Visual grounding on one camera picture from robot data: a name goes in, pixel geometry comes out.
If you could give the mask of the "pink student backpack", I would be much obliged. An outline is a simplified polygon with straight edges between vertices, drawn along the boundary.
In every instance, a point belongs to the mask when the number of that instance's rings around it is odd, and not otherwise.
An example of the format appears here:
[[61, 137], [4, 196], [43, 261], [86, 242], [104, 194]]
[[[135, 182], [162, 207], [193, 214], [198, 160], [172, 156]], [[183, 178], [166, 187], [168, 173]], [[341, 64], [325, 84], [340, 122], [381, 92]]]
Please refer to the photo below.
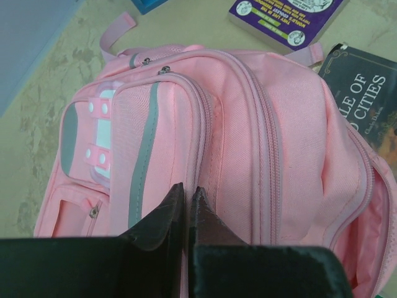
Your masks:
[[375, 297], [396, 266], [396, 181], [311, 69], [321, 45], [111, 54], [134, 26], [111, 23], [105, 68], [64, 109], [34, 235], [117, 235], [182, 183], [250, 244], [329, 248], [353, 295]]

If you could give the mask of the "purple comic book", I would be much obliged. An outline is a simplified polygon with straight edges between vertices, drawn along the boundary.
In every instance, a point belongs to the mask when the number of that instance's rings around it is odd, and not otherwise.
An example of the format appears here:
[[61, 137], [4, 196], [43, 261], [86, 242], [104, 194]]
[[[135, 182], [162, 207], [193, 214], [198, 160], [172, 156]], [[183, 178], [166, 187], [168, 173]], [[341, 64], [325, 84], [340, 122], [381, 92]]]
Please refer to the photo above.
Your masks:
[[271, 47], [291, 53], [316, 43], [346, 4], [343, 0], [235, 1], [228, 16]]

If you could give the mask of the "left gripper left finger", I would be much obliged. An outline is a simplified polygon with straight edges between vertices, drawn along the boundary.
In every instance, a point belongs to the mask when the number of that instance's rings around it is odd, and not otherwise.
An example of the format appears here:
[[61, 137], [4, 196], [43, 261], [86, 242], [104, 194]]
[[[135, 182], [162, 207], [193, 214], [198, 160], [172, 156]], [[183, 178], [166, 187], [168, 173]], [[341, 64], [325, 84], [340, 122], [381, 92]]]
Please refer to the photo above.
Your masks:
[[1, 241], [2, 297], [178, 297], [184, 188], [117, 237]]

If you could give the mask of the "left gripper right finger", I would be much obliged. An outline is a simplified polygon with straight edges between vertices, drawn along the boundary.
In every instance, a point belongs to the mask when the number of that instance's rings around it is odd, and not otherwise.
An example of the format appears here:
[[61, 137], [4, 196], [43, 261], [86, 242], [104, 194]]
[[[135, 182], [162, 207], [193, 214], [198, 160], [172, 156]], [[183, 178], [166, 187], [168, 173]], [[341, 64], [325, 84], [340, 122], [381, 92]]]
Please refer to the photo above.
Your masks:
[[319, 246], [249, 245], [197, 188], [190, 210], [189, 297], [352, 297], [344, 269]]

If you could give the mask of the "Tale of Two Cities book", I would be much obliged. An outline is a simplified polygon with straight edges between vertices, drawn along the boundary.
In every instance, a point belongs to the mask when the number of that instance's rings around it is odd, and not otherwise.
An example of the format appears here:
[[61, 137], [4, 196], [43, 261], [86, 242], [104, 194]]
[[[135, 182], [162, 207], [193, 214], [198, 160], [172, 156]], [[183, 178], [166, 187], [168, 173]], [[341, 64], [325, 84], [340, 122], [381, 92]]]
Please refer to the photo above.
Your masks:
[[338, 43], [319, 75], [342, 116], [396, 175], [396, 62]]

